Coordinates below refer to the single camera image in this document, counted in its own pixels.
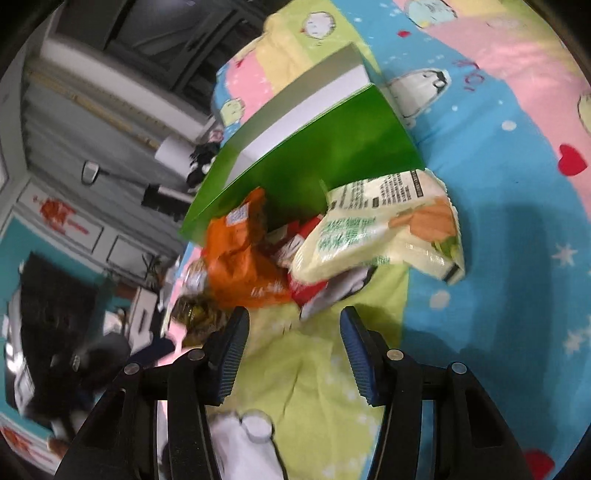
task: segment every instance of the bed sheet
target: bed sheet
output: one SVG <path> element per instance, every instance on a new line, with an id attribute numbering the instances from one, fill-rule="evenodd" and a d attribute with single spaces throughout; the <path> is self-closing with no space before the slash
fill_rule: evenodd
<path id="1" fill-rule="evenodd" d="M 591 422 L 591 88 L 521 0 L 294 0 L 218 73 L 225 139 L 351 41 L 406 98 L 409 132 L 459 211 L 467 276 L 448 287 L 396 271 L 395 304 L 379 277 L 349 303 L 382 327 L 390 318 L 391 346 L 416 360 L 469 365 L 521 447 L 556 473 Z M 285 319 L 283 343 L 257 330 L 228 408 L 272 413 L 289 478 L 364 478 L 381 413 L 351 397 L 337 308 L 303 326 L 290 315 L 259 321 Z M 253 387 L 271 361 L 288 379 L 273 398 Z M 265 387 L 273 372 L 259 374 Z M 298 425 L 305 435 L 289 433 Z"/>

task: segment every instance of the cardboard box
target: cardboard box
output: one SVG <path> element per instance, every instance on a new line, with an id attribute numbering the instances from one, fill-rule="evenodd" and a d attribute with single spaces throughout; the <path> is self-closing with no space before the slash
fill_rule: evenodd
<path id="1" fill-rule="evenodd" d="M 379 80 L 350 44 L 288 85 L 223 146 L 181 233 L 203 245 L 210 220 L 258 186 L 272 230 L 326 211 L 335 187 L 424 168 Z"/>

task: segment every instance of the blue fabric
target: blue fabric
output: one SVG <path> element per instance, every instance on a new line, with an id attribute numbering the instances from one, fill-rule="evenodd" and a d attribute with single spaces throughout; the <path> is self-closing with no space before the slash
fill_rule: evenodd
<path id="1" fill-rule="evenodd" d="M 467 84 L 470 60 L 394 4 L 334 3 L 387 80 L 434 67 L 451 78 L 410 133 L 459 211 L 467 277 L 447 287 L 411 270 L 401 347 L 423 363 L 465 362 L 521 447 L 545 451 L 558 471 L 591 421 L 589 356 L 563 345 L 591 312 L 589 222 L 577 193 L 505 82 L 480 70 Z M 574 266 L 552 258 L 566 245 L 577 250 Z M 442 290 L 449 305 L 431 308 Z"/>

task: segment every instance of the metal screw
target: metal screw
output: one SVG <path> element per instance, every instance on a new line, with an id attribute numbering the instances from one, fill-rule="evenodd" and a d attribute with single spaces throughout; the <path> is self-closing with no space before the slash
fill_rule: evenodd
<path id="1" fill-rule="evenodd" d="M 404 358 L 404 353 L 402 353 L 400 350 L 396 350 L 395 348 L 388 350 L 388 352 L 386 353 L 386 356 L 390 359 L 390 360 L 402 360 Z"/>
<path id="2" fill-rule="evenodd" d="M 200 348 L 194 348 L 189 352 L 189 360 L 202 360 L 205 356 L 205 352 Z"/>
<path id="3" fill-rule="evenodd" d="M 125 375 L 135 375 L 137 372 L 139 372 L 139 365 L 138 364 L 125 365 L 125 368 L 123 369 L 123 371 L 125 372 Z"/>
<path id="4" fill-rule="evenodd" d="M 468 371 L 468 368 L 463 363 L 454 362 L 452 363 L 452 370 L 458 375 L 463 375 Z"/>

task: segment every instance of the orange snack bag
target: orange snack bag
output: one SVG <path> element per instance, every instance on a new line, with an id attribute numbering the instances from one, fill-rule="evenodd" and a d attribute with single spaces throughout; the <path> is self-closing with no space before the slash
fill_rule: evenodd
<path id="1" fill-rule="evenodd" d="M 266 234 L 264 204 L 265 191 L 256 188 L 238 208 L 207 227 L 207 277 L 221 309 L 291 300 L 286 272 L 259 250 Z"/>

